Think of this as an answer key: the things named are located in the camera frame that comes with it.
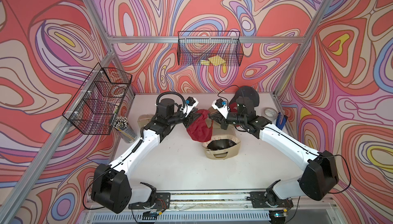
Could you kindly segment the beige cap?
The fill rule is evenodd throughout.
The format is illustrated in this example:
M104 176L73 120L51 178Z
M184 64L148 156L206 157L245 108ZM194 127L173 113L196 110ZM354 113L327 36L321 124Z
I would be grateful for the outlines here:
M146 126L153 118L153 114L143 114L138 118L138 125L139 128L143 128L144 126Z
M235 135L234 130L231 127L227 129L222 129L221 125L216 121L212 121L212 136L218 135Z
M211 160L225 160L238 155L241 140L234 135L215 135L203 143L204 152Z

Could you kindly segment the dark red cap front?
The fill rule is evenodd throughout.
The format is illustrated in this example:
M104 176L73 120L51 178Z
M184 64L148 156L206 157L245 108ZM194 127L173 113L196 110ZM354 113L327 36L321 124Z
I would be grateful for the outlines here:
M212 120L209 118L209 110L201 109L194 114L200 116L186 129L192 140L204 143L211 140L212 137Z

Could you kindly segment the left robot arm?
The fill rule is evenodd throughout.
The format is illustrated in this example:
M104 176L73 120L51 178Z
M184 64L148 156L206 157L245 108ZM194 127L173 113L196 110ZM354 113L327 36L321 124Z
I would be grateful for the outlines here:
M100 164L95 169L91 200L103 208L119 214L132 204L145 204L149 207L155 205L157 189L145 182L131 182L133 171L176 125L189 127L200 116L197 113L199 102L196 98L182 99L182 104L175 110L175 101L163 96L158 96L156 112L141 128L137 141L120 157L108 165Z

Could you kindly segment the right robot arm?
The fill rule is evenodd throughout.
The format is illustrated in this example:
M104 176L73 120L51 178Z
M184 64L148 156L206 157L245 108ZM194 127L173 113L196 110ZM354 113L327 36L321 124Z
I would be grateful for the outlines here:
M214 112L209 118L220 124L222 129L229 125L242 127L245 132L281 151L303 171L297 178L272 183L262 197L267 205L276 207L281 200L296 196L320 201L337 185L339 178L334 155L302 144L266 117L257 115L249 98L237 98L236 106L236 112L231 112L226 101L217 99L212 103Z

